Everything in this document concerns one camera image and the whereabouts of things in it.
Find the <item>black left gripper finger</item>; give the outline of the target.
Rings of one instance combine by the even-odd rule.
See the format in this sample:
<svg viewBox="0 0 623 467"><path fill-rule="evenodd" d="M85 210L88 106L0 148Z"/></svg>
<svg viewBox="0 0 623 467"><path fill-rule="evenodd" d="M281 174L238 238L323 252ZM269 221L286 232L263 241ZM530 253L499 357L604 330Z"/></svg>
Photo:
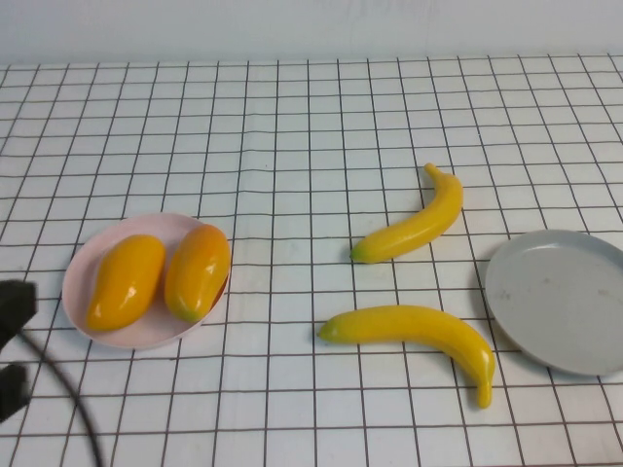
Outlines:
<svg viewBox="0 0 623 467"><path fill-rule="evenodd" d="M4 422L27 405L27 369L10 364L0 375L0 421Z"/></svg>

